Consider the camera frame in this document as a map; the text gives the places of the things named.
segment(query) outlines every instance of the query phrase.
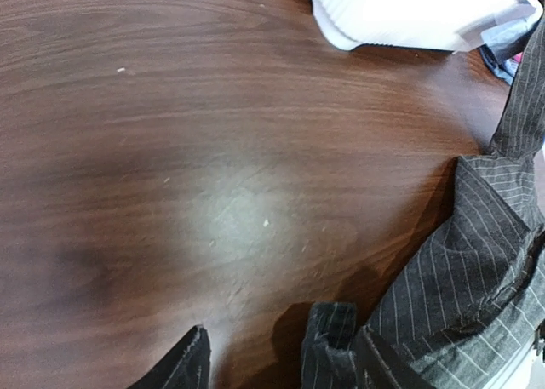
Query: wood grain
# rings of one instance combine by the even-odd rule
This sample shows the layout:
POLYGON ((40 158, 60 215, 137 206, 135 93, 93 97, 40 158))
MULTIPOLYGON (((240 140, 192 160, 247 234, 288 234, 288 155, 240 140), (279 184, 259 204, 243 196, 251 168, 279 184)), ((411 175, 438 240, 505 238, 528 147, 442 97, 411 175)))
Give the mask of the wood grain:
POLYGON ((309 0, 0 0, 0 387, 123 389, 203 323, 214 387, 297 388, 309 303, 365 319, 507 92, 309 0))

